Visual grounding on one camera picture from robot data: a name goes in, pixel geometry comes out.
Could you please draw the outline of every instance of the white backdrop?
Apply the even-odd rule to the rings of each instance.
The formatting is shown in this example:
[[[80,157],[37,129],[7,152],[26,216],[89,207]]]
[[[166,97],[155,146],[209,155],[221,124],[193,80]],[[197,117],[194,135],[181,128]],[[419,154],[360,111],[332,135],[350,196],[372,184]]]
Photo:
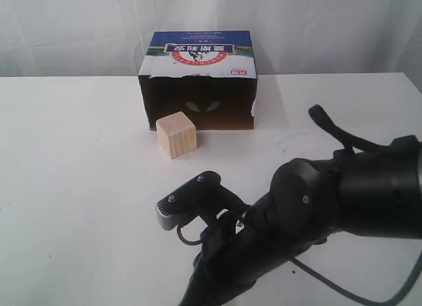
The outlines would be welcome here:
[[[135,75],[155,30],[250,30],[260,74],[403,71],[422,0],[0,0],[0,76]]]

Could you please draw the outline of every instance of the cardboard box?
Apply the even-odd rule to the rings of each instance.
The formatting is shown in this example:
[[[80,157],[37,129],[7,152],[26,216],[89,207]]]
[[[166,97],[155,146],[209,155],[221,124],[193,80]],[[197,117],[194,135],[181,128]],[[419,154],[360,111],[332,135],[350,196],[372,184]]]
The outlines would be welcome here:
[[[178,111],[201,129],[253,129],[249,31],[155,32],[139,72],[150,128]]]

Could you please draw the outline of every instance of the cow logo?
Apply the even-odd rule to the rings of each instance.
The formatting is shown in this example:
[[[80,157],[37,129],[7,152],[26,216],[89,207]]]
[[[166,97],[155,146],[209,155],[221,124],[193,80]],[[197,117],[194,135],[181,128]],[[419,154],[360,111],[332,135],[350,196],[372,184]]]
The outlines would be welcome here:
[[[209,65],[223,61],[234,54],[233,44],[166,44],[165,52],[188,65]]]

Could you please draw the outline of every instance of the wooden block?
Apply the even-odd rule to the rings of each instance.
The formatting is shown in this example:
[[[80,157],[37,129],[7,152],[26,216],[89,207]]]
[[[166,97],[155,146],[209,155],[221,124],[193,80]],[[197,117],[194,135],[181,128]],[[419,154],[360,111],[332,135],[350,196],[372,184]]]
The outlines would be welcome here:
[[[158,142],[170,158],[196,149],[196,127],[179,111],[156,121]]]

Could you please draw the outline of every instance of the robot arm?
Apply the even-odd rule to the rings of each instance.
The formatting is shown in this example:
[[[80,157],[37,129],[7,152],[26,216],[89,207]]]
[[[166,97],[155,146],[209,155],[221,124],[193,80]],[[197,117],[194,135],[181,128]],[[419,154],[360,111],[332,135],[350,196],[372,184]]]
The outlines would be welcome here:
[[[184,243],[202,244],[180,306],[223,305],[334,232],[422,238],[420,142],[408,136],[379,146],[335,126],[320,106],[309,113],[344,145],[333,159],[298,158],[282,165],[270,191],[252,206],[222,187],[221,177],[211,171],[157,204],[165,230],[177,227]],[[181,228],[197,216],[208,227],[200,240],[190,242]],[[244,228],[236,232],[239,224]]]

